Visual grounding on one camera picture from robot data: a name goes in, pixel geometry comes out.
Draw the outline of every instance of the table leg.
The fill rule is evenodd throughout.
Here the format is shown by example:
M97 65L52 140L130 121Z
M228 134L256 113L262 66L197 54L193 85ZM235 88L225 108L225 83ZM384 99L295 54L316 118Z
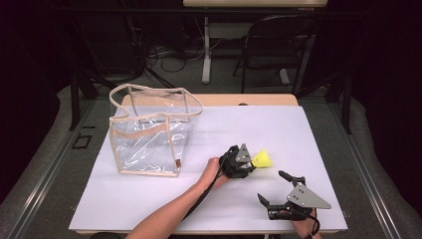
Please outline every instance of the table leg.
M209 22L208 17L205 17L204 23L204 68L202 71L202 84L210 83L210 74L211 74L211 56L210 56L210 34L209 34Z

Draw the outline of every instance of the bag handle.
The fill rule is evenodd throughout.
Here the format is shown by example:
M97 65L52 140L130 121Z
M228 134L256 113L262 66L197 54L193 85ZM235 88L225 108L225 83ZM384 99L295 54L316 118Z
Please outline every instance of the bag handle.
M121 104L117 103L112 96L124 89L124 88L128 88L129 93L131 93L131 89L138 89L138 90L143 90L143 91L147 91L147 92L153 92L156 93L157 95L162 95L162 93L183 93L184 96L189 96L191 97L193 100L195 100L199 107L200 110L198 112L194 112L194 113L183 113L183 114L172 114L172 113L155 113L155 114L149 114L149 115L144 115L144 116L137 116L137 117L129 117L129 111L123 107ZM110 91L109 93L109 100L111 101L111 103L113 105L115 105L118 109L121 109L123 111L123 114L120 116L113 116L109 118L109 122L124 122L124 121L131 121L131 120L143 120L143 119L150 119L150 118L157 118L157 117L179 117L179 118L189 118L189 117L196 117L199 116L202 113L203 110L203 105L202 103L195 97L193 96L191 93L189 93L188 91L186 91L184 88L175 88L175 89L154 89L154 88L149 88L149 87L144 87L144 86L139 86L139 85L133 85L133 84L123 84L119 87L114 88L113 90Z

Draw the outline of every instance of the yellow shuttlecock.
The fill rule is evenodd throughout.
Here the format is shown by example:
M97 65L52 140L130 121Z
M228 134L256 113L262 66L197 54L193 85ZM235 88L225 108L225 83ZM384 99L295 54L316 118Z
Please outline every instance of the yellow shuttlecock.
M256 167L269 167L272 166L273 163L270 160L270 156L268 153L262 149L253 159L252 164Z

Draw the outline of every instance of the transparent tote bag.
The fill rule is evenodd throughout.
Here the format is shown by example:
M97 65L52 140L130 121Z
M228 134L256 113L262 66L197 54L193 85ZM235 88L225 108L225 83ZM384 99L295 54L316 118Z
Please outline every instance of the transparent tote bag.
M109 93L109 141L118 172L178 176L202 104L185 89L125 84Z

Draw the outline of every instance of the white paper sheet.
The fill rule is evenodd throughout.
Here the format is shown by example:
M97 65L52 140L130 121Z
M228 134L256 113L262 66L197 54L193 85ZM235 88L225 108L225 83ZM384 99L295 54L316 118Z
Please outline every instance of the white paper sheet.
M279 177L279 170L304 176L308 188L331 204L332 209L318 211L321 231L347 229L304 110L284 106L204 108L195 120L177 178L118 174L107 136L70 229L130 231L192 185L208 158L242 143L252 156L264 148L273 166L212 190L176 233L292 231L289 221L269 220L257 196L262 194L272 204L287 202L293 186Z

